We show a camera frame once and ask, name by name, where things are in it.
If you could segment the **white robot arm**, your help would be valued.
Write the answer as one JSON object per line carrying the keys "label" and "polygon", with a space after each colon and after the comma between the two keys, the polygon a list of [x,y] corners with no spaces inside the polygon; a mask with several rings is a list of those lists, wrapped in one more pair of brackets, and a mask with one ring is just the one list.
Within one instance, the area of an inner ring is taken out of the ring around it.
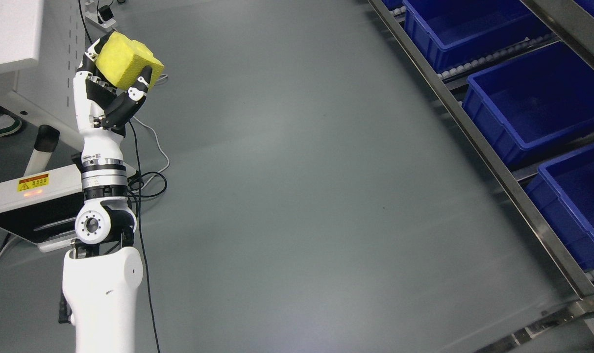
{"label": "white robot arm", "polygon": [[127,205],[123,137],[103,128],[80,135],[84,205],[74,222],[77,239],[64,255],[59,322],[75,328],[77,353],[133,353],[143,264]]}

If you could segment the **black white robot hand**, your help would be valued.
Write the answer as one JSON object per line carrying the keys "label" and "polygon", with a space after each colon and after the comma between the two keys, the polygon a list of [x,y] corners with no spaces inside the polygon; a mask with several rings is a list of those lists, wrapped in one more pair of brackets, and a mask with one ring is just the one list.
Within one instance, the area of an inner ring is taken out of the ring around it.
{"label": "black white robot hand", "polygon": [[76,68],[73,78],[75,117],[80,132],[100,129],[125,137],[125,125],[142,107],[151,89],[147,79],[152,69],[146,66],[127,90],[113,86],[96,67],[96,58],[110,34],[96,40],[84,52]]}

